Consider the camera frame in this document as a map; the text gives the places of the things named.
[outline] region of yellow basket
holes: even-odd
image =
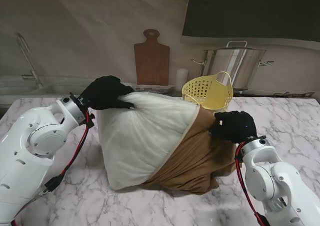
[[[221,73],[228,76],[226,85],[217,81],[217,77]],[[231,78],[225,71],[215,75],[198,77],[187,82],[182,88],[182,97],[185,101],[202,105],[204,109],[211,111],[213,114],[225,112],[233,95]]]

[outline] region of cutting board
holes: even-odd
[[[160,33],[144,31],[146,41],[134,44],[136,79],[138,85],[168,85],[170,47],[157,42]]]

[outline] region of cutting board handle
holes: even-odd
[[[155,29],[147,29],[143,34],[147,40],[157,40],[157,38],[160,36],[160,32]]]

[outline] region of pot handle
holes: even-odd
[[[248,45],[248,42],[247,42],[246,40],[231,40],[231,41],[229,41],[229,42],[226,44],[226,48],[229,47],[229,44],[230,44],[231,42],[242,42],[242,43],[244,43],[244,47],[247,47],[247,45]]]

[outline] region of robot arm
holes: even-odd
[[[57,113],[63,114],[63,123],[55,118]],[[10,225],[24,205],[41,193],[56,151],[69,132],[83,123],[85,114],[81,102],[71,95],[22,114],[1,139],[0,225]]]
[[[255,139],[240,150],[250,194],[264,207],[270,226],[318,226],[320,201],[301,180],[294,166],[283,162],[265,139]]]

